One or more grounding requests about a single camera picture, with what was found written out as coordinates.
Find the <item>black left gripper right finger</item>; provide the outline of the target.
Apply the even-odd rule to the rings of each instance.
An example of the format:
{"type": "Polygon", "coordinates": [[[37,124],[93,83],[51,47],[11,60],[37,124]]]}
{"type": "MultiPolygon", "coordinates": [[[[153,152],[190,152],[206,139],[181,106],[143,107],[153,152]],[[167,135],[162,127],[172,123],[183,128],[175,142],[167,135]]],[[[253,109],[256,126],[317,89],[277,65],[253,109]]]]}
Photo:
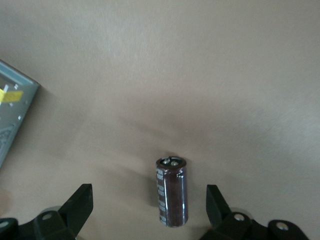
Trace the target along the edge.
{"type": "Polygon", "coordinates": [[[206,213],[211,228],[202,240],[248,240],[252,220],[244,213],[232,211],[217,185],[206,187],[206,213]]]}

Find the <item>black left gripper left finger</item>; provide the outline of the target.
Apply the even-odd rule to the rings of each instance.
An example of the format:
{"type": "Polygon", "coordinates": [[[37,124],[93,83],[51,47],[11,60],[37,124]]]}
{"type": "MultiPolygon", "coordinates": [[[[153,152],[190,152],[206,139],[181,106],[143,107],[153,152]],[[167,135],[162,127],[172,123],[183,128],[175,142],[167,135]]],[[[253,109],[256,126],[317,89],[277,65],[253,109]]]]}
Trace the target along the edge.
{"type": "Polygon", "coordinates": [[[33,220],[35,238],[75,240],[93,207],[93,187],[82,184],[58,210],[44,211],[33,220]]]}

